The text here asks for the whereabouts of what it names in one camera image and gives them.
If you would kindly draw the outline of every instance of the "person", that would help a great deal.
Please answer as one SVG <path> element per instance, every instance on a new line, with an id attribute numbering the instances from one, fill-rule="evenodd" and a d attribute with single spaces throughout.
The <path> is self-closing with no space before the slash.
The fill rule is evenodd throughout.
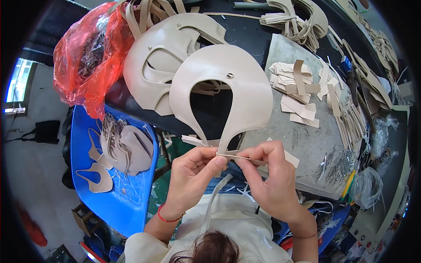
<path id="1" fill-rule="evenodd" d="M 127 239 L 126 262 L 317 263 L 316 221 L 298 202 L 295 168 L 285 160 L 282 142 L 263 142 L 237 154 L 267 162 L 266 180 L 249 160 L 236 158 L 236 166 L 216 155 L 217 150 L 198 146 L 173 160 L 167 201 L 143 233 Z M 221 170 L 221 177 L 214 178 Z M 235 187 L 230 186 L 233 174 Z M 238 187 L 244 177 L 251 194 L 247 185 Z M 290 227 L 292 258 L 272 241 L 271 217 Z M 175 240 L 169 242 L 181 218 Z"/>

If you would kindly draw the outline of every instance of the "wooden stool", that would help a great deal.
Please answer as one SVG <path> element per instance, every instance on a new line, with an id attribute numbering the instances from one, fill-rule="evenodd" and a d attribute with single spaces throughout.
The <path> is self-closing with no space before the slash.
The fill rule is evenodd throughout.
<path id="1" fill-rule="evenodd" d="M 82 208 L 86 208 L 89 210 L 85 215 L 80 215 L 78 212 L 82 210 Z M 102 219 L 100 219 L 98 216 L 96 216 L 82 201 L 80 201 L 80 205 L 78 205 L 75 209 L 72 209 L 73 217 L 76 220 L 76 224 L 79 226 L 80 229 L 83 230 L 89 237 L 91 237 L 91 234 L 97 230 L 100 226 L 102 226 Z M 87 222 L 89 219 L 94 219 L 97 221 L 96 225 L 92 227 L 90 230 L 88 230 Z"/>

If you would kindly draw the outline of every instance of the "woman's right hand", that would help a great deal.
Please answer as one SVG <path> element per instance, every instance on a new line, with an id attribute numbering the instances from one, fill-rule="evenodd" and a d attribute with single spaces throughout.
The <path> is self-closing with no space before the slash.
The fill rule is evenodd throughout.
<path id="1" fill-rule="evenodd" d="M 264 160 L 268 163 L 269 178 L 263 181 L 250 161 L 235 160 L 250 185 L 253 198 L 260 207 L 274 218 L 286 223 L 298 221 L 303 207 L 299 204 L 295 192 L 295 168 L 285 160 L 282 142 L 266 141 L 241 151 L 237 156 Z"/>

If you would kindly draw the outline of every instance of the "red plastic bag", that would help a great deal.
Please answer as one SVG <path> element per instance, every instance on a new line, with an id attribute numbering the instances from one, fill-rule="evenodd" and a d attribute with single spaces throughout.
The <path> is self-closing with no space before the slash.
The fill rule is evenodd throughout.
<path id="1" fill-rule="evenodd" d="M 123 76 L 124 60 L 134 42 L 119 8 L 107 14 L 114 4 L 104 3 L 74 23 L 53 54 L 53 88 L 61 101 L 83 105 L 89 116 L 100 120 L 105 117 L 105 94 Z"/>

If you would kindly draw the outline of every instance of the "blue stool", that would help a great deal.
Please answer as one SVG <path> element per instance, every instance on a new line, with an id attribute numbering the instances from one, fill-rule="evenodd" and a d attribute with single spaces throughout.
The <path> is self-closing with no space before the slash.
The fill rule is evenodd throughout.
<path id="1" fill-rule="evenodd" d="M 112 168 L 108 170 L 113 179 L 113 188 L 106 193 L 92 193 L 88 182 L 76 175 L 77 170 L 89 169 L 94 160 L 89 157 L 91 141 L 88 128 L 99 132 L 95 119 L 86 114 L 83 106 L 75 106 L 72 121 L 72 137 L 70 142 L 70 156 L 72 160 L 72 176 L 76 192 L 82 202 L 105 223 L 120 234 L 129 237 L 132 234 L 143 232 L 148 212 L 149 196 L 152 181 L 159 157 L 158 138 L 153 127 L 137 118 L 117 111 L 105 105 L 105 112 L 111 113 L 115 119 L 127 120 L 127 123 L 145 132 L 152 137 L 154 152 L 149 170 L 139 172 L 136 176 L 125 175 Z M 101 149 L 99 137 L 90 132 L 95 146 Z M 100 176 L 94 172 L 80 172 L 81 175 L 95 183 L 99 183 Z"/>

